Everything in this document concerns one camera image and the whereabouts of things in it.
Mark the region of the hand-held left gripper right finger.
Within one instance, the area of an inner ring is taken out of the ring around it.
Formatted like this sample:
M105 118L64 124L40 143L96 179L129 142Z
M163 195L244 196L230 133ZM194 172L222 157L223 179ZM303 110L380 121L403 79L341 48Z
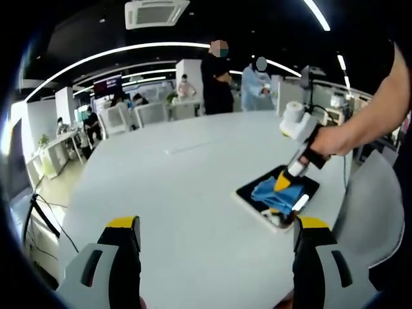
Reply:
M365 308L377 290L365 262L318 218L294 222L294 308Z

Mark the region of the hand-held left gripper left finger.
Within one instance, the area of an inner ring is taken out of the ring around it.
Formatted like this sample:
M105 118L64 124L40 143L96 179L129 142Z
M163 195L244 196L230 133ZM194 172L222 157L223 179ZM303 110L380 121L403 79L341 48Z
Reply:
M141 308L140 218L110 221L65 268L56 290L67 308Z

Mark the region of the person's right hand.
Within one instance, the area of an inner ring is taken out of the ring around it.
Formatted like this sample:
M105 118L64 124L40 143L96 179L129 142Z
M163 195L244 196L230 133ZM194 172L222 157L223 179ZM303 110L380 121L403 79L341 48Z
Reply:
M322 127L318 131L310 149L326 156L344 156L355 147L351 131L346 126Z

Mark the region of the person's left hand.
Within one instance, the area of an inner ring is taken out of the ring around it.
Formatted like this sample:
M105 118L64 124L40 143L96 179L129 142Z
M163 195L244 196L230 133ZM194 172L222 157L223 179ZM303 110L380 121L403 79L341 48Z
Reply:
M276 306L275 309L292 309L294 305L294 291L290 291L286 297L280 301Z

